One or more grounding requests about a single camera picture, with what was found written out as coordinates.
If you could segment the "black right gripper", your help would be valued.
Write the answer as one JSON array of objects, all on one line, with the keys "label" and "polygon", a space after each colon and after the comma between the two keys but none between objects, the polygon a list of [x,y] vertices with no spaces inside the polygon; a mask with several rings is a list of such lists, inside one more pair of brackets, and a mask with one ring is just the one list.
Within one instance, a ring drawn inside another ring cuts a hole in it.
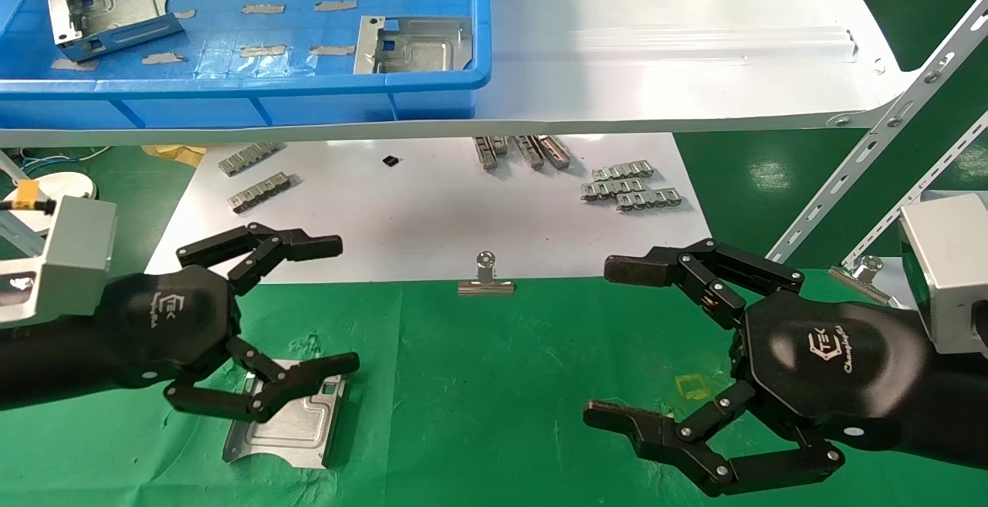
[{"label": "black right gripper", "polygon": [[[914,311],[805,299],[795,295],[800,271],[712,238],[655,246],[642,257],[608,256],[604,278],[678,288],[721,328],[739,329],[736,376],[744,381],[684,421],[606,401],[583,409],[587,426],[623,434],[640,460],[674,466],[707,496],[824,482],[844,465],[825,439],[934,455],[934,409],[924,388],[935,350]],[[747,309],[731,283],[765,299]],[[733,460],[713,451],[709,440],[747,411],[797,448]]]}]

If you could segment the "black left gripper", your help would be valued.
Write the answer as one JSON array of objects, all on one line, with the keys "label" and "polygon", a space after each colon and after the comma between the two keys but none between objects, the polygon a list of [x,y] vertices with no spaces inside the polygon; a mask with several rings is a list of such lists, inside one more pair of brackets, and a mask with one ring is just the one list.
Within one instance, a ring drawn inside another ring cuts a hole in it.
[{"label": "black left gripper", "polygon": [[[175,410],[264,423],[290,401],[317,394],[326,378],[359,370],[355,352],[283,367],[236,337],[240,312],[234,295],[246,295],[285,261],[342,254],[338,235],[313,237],[301,228],[250,223],[179,247],[176,257],[184,267],[179,272],[135,272],[114,279],[101,297],[101,345],[113,386],[142,388],[176,378],[164,390]],[[238,257],[242,260],[226,279],[207,269]],[[262,383],[260,391],[195,387],[226,360],[253,373]]]}]

